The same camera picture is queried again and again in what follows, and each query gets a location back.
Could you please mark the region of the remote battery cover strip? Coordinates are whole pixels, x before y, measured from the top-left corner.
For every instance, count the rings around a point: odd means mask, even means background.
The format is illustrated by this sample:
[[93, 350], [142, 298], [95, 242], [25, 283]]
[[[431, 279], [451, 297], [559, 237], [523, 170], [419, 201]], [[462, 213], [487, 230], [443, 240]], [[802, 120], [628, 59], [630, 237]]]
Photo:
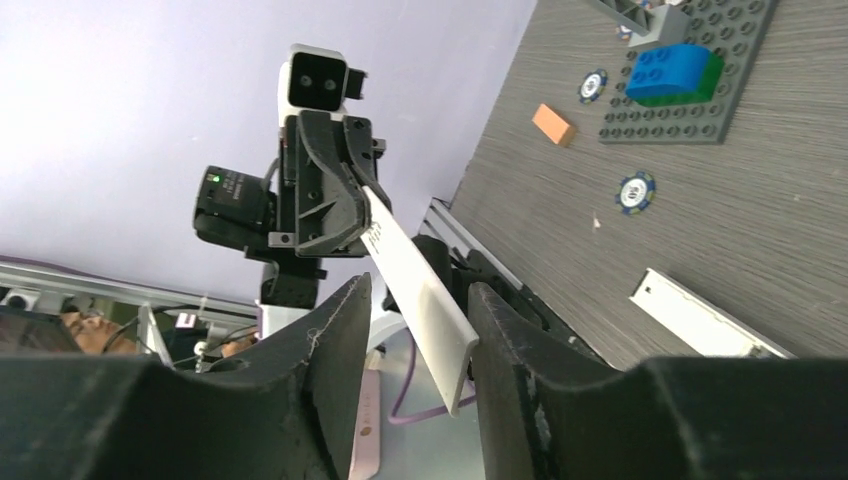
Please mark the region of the remote battery cover strip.
[[371, 188], [362, 192], [370, 220], [361, 241], [392, 293], [447, 413], [456, 418], [479, 335], [388, 207]]

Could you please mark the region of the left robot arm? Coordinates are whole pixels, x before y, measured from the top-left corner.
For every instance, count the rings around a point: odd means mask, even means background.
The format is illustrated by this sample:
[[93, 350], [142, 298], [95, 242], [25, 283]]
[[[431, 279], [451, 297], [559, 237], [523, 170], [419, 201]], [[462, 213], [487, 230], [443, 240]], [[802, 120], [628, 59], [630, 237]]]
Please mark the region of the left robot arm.
[[264, 263], [260, 303], [310, 310], [326, 277], [323, 259], [368, 254], [361, 239], [371, 213], [365, 192], [391, 204], [378, 181], [384, 151], [367, 118], [315, 110], [290, 115], [265, 176], [207, 168], [195, 233]]

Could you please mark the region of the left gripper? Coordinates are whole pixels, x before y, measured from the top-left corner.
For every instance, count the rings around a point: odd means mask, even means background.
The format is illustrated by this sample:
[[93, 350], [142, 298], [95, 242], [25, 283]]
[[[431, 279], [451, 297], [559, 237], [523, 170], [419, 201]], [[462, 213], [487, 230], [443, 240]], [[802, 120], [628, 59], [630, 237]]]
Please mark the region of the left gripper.
[[360, 236], [370, 214], [361, 185], [391, 205], [377, 175], [384, 151], [366, 118], [334, 121], [327, 112], [310, 110], [289, 117], [280, 133], [279, 193], [271, 230], [288, 240], [269, 245], [271, 260], [366, 256]]

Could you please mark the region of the white black remote cover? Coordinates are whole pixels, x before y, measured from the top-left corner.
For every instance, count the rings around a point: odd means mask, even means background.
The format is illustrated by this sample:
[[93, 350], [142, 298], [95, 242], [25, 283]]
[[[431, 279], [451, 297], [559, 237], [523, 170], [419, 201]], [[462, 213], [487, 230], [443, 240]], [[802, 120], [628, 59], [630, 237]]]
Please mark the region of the white black remote cover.
[[645, 270], [630, 301], [702, 356], [794, 357], [786, 348], [654, 269]]

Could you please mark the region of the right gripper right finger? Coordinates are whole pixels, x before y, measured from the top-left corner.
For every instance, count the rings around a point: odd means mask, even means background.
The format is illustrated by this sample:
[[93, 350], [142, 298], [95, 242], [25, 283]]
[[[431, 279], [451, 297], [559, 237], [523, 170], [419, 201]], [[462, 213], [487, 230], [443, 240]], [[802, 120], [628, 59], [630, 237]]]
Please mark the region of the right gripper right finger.
[[652, 357], [619, 371], [469, 290], [489, 479], [843, 479], [843, 359]]

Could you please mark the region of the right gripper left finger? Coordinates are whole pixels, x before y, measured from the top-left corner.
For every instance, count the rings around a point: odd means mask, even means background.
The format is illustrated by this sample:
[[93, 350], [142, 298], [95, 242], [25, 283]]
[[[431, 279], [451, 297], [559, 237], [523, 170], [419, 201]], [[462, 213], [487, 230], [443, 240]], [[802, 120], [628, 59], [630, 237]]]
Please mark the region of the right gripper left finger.
[[372, 281], [205, 373], [150, 355], [1, 356], [5, 479], [344, 479]]

